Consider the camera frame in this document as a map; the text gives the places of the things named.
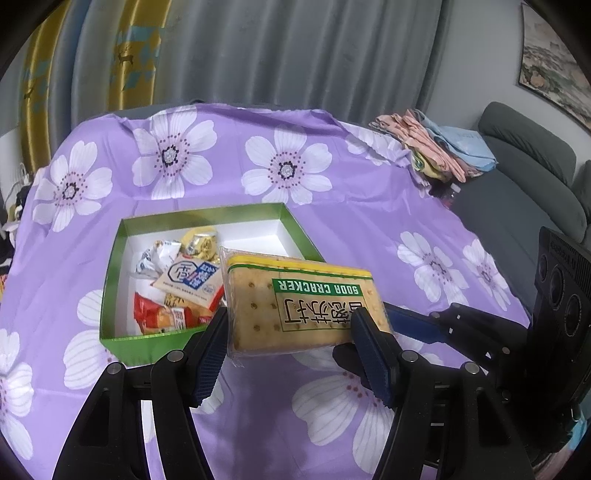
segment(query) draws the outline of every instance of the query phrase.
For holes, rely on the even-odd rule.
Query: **white wall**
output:
[[[591,158],[591,135],[583,127],[517,85],[521,0],[454,0],[450,21],[429,118],[440,125],[474,128],[490,102],[502,102],[568,143],[577,155],[577,168]]]

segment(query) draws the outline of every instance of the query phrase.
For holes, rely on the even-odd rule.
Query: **bed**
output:
[[[527,325],[477,237],[415,185],[409,154],[321,110],[199,104],[78,125],[35,177],[0,309],[0,428],[30,475],[51,479],[115,360],[98,326],[122,218],[284,202],[327,262],[371,270],[384,301],[422,313],[455,301]],[[465,361],[445,345],[399,342],[433,363]],[[361,480],[393,413],[321,349],[226,359],[193,418],[215,478]],[[149,402],[142,422],[151,476],[164,479]]]

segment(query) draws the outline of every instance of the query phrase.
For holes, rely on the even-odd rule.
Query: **white flower pattern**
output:
[[[332,347],[295,353],[293,357],[310,368],[334,373],[303,385],[293,396],[291,407],[307,423],[310,441],[318,446],[329,444],[343,434],[357,410],[365,408],[352,450],[361,470],[373,473],[384,450],[394,412],[363,387],[359,377],[335,363]]]
[[[410,165],[408,150],[405,150],[395,138],[356,125],[341,125],[349,132],[345,142],[347,150],[353,155],[365,155],[365,158],[376,166],[390,162],[399,167]]]
[[[41,225],[51,223],[54,232],[61,232],[74,217],[90,215],[100,209],[95,200],[105,198],[113,188],[111,169],[97,168],[88,174],[96,161],[96,144],[77,142],[70,152],[70,160],[60,155],[49,165],[51,180],[45,178],[44,172],[37,173],[39,184],[35,191],[35,200],[49,203],[38,203],[33,210],[33,220]]]
[[[264,137],[250,137],[245,148],[251,161],[260,167],[248,170],[241,178],[248,195],[261,195],[272,190],[263,202],[287,203],[289,196],[298,205],[312,202],[312,192],[332,189],[330,179],[318,175],[332,162],[332,154],[324,143],[310,145],[302,127],[279,125],[275,129],[275,146]]]
[[[459,270],[451,268],[453,262],[439,247],[431,246],[420,233],[403,232],[402,244],[398,246],[398,258],[417,267],[414,281],[425,292],[430,302],[441,297],[441,288],[449,304],[453,302],[468,305],[462,290],[469,288]]]
[[[217,133],[211,120],[191,128],[196,119],[196,107],[182,106],[152,116],[149,132],[134,130],[140,153],[132,166],[134,185],[145,187],[158,178],[152,200],[184,197],[183,179],[193,185],[205,185],[212,179],[212,166],[198,153],[216,144]]]
[[[0,432],[10,448],[25,460],[33,457],[33,443],[25,426],[17,417],[25,417],[31,411],[33,369],[20,363],[14,368],[20,350],[17,332],[10,335],[0,330]]]
[[[511,301],[505,293],[509,285],[497,270],[492,256],[482,248],[482,244],[477,238],[471,245],[464,247],[463,253],[465,257],[463,260],[468,269],[478,277],[478,282],[506,312],[507,305],[511,305]]]
[[[212,394],[203,400],[198,408],[191,408],[190,410],[198,415],[211,415],[223,404],[223,400],[222,385],[218,378],[213,386]],[[144,443],[149,443],[156,437],[154,410],[152,409],[152,402],[148,400],[142,400],[142,429],[144,431]]]
[[[64,385],[71,390],[94,386],[105,367],[117,361],[99,340],[102,299],[103,291],[93,290],[78,302],[78,318],[91,328],[74,336],[64,352]]]

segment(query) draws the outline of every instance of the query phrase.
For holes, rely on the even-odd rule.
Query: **pink cloth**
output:
[[[376,120],[381,128],[396,135],[407,146],[418,150],[431,162],[433,168],[442,172],[451,172],[462,183],[466,181],[466,174],[458,161],[429,137],[427,130],[415,119],[410,110],[407,110],[404,116],[394,113],[380,115]]]

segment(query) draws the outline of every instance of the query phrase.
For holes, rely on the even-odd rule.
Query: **folded clothes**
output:
[[[376,121],[381,128],[386,129],[402,143],[427,158],[436,170],[443,174],[452,173],[462,183],[466,181],[466,174],[457,160],[431,139],[427,130],[415,119],[411,111],[407,110],[404,116],[396,113],[381,115]]]
[[[442,171],[434,168],[433,165],[431,165],[431,162],[429,162],[428,158],[425,158],[420,152],[416,150],[413,151],[413,168],[432,179],[441,180],[442,182],[451,180],[451,174],[443,173]]]
[[[495,156],[480,133],[464,128],[440,127],[420,110],[413,110],[413,114],[439,146],[479,171],[491,171],[495,168]]]

